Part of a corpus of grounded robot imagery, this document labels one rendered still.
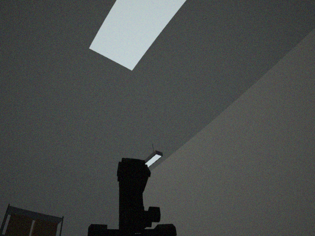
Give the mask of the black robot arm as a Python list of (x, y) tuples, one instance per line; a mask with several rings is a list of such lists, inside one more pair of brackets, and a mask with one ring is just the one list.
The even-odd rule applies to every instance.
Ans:
[[(137, 200), (143, 203), (143, 191), (146, 187), (151, 172), (144, 160), (122, 158), (118, 163), (117, 180), (119, 181), (119, 203), (129, 200)], [(143, 207), (143, 208), (142, 208)], [(119, 216), (119, 227), (142, 226), (152, 227), (152, 222), (160, 222), (160, 207), (149, 207), (138, 205), (138, 209), (130, 209), (129, 204), (123, 204)]]

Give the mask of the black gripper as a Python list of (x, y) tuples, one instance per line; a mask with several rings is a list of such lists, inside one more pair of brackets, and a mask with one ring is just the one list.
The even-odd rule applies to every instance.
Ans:
[[(119, 215), (123, 204), (129, 204), (130, 209), (138, 209), (138, 205), (144, 206), (141, 201), (129, 200), (119, 203)], [(126, 234), (127, 233), (127, 234)], [(128, 234), (129, 233), (129, 234)], [(105, 224), (91, 224), (88, 228), (88, 236), (176, 236), (176, 228), (173, 224), (158, 224), (154, 229), (145, 229), (142, 226), (125, 226), (117, 229), (107, 229)]]

